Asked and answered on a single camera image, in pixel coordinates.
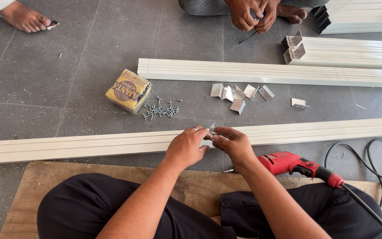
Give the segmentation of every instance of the tile floor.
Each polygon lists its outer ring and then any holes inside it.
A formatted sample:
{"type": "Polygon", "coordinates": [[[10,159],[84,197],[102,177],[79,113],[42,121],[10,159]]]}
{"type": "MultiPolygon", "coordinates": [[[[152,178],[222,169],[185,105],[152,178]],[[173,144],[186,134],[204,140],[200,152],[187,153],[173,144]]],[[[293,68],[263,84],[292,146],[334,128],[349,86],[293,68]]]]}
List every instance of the tile floor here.
{"type": "MultiPolygon", "coordinates": [[[[144,122],[141,115],[130,115],[104,96],[123,69],[136,71],[139,57],[284,64],[281,40],[297,30],[304,36],[319,36],[313,18],[308,16],[301,25],[279,18],[267,34],[239,45],[252,33],[237,30],[230,16],[191,16],[175,0],[20,2],[60,25],[27,34],[0,19],[0,140],[177,130],[195,124],[208,127],[213,122],[243,126],[382,118],[382,88],[269,84],[275,97],[265,102],[257,93],[238,116],[229,110],[229,103],[209,97],[211,82],[152,80],[150,102],[156,102],[156,96],[183,101],[175,102],[180,106],[175,117],[144,122]],[[290,97],[306,100],[311,108],[290,107],[290,97]]],[[[382,40],[382,33],[322,37],[382,40]]],[[[238,85],[243,89],[245,84],[238,85]]],[[[367,140],[347,142],[362,152],[367,140]]],[[[288,150],[321,163],[332,143],[257,146],[254,151],[288,150]]],[[[375,144],[372,154],[382,162],[382,143],[375,144]]],[[[63,161],[155,167],[162,157],[143,154],[63,161]]],[[[26,165],[0,165],[0,231],[26,165]]],[[[344,179],[376,180],[343,147],[332,151],[329,167],[344,179]]],[[[382,163],[377,167],[382,173],[382,163]]],[[[189,169],[230,168],[227,155],[210,150],[189,169]]]]}

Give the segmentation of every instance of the person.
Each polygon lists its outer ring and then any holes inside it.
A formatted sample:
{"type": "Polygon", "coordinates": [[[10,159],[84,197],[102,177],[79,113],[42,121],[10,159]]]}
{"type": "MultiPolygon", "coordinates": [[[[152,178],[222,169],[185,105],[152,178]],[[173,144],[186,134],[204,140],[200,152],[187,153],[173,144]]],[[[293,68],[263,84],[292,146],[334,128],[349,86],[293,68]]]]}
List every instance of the person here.
{"type": "Polygon", "coordinates": [[[307,13],[302,8],[325,5],[329,0],[178,0],[181,8],[189,14],[199,16],[231,15],[232,23],[242,31],[254,28],[265,33],[272,26],[276,16],[286,18],[291,24],[300,24],[307,13]],[[252,10],[256,17],[250,15],[252,10]]]}
{"type": "Polygon", "coordinates": [[[14,0],[0,0],[0,17],[25,32],[45,30],[51,20],[14,0]]]}
{"type": "MultiPolygon", "coordinates": [[[[40,239],[382,238],[382,226],[343,188],[326,183],[285,190],[258,161],[247,136],[197,125],[174,138],[141,185],[99,173],[68,178],[42,199],[40,239]],[[221,215],[209,218],[169,195],[179,174],[213,146],[226,152],[252,192],[221,195],[221,215]]],[[[349,186],[380,217],[375,200],[349,186]]]]}

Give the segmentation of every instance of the red drill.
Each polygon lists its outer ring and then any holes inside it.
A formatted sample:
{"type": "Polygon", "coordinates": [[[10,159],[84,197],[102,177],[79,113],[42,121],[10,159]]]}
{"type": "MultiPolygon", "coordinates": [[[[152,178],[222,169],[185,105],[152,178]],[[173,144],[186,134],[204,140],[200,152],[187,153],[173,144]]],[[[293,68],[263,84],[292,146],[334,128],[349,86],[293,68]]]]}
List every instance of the red drill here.
{"type": "Polygon", "coordinates": [[[278,152],[257,157],[273,175],[299,172],[306,177],[320,178],[331,187],[341,187],[344,180],[338,174],[290,152],[278,152]]]}

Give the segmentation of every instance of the gray pants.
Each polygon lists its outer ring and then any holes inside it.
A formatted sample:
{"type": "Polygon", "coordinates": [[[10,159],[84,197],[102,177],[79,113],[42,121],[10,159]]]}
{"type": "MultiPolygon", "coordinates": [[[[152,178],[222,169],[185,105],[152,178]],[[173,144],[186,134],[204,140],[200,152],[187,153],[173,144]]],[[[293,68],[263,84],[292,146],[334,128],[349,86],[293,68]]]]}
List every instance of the gray pants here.
{"type": "MultiPolygon", "coordinates": [[[[315,8],[325,5],[329,0],[281,0],[279,4],[298,8],[315,8]]],[[[185,12],[197,16],[230,15],[224,0],[178,0],[185,12]]]]}

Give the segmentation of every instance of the hand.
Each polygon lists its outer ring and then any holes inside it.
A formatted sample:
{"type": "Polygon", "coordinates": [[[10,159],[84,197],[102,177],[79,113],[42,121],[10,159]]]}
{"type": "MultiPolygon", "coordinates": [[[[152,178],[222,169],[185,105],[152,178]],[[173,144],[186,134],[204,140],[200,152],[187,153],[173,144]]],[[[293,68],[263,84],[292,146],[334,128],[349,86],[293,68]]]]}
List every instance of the hand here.
{"type": "Polygon", "coordinates": [[[260,11],[265,12],[265,16],[263,20],[259,21],[259,23],[254,27],[254,30],[262,34],[270,29],[276,19],[276,6],[278,3],[279,0],[262,0],[262,2],[260,2],[260,11]]]}
{"type": "Polygon", "coordinates": [[[183,171],[203,158],[210,147],[208,145],[200,147],[201,140],[211,140],[212,136],[206,128],[199,125],[196,127],[198,131],[187,128],[172,140],[163,161],[183,171]]]}
{"type": "Polygon", "coordinates": [[[254,0],[225,0],[225,2],[229,6],[232,23],[242,31],[250,31],[258,23],[250,15],[250,9],[257,17],[263,17],[254,0]]]}
{"type": "Polygon", "coordinates": [[[213,137],[215,140],[213,146],[227,153],[238,171],[241,167],[258,161],[244,133],[229,127],[216,127],[215,133],[221,136],[213,137]]]}

